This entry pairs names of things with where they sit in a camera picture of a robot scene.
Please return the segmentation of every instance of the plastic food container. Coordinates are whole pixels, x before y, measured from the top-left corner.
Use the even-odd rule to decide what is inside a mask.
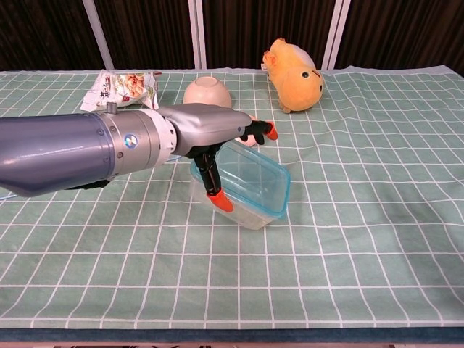
[[[221,185],[234,205],[233,212],[216,207],[206,195],[202,178],[195,163],[191,163],[191,195],[210,209],[251,230],[259,230],[286,214],[290,173],[238,141],[225,143],[216,155]]]

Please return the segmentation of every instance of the snack bag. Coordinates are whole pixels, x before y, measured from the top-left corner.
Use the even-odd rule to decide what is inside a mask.
[[[117,107],[131,104],[143,104],[150,109],[158,109],[156,75],[160,72],[140,72],[115,74],[102,70],[84,96],[81,110],[92,112],[107,108],[108,102],[114,102]]]

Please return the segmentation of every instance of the plush toy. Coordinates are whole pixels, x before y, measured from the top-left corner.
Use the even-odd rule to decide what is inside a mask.
[[[323,77],[303,49],[278,38],[264,53],[262,62],[285,113],[304,111],[319,102]]]

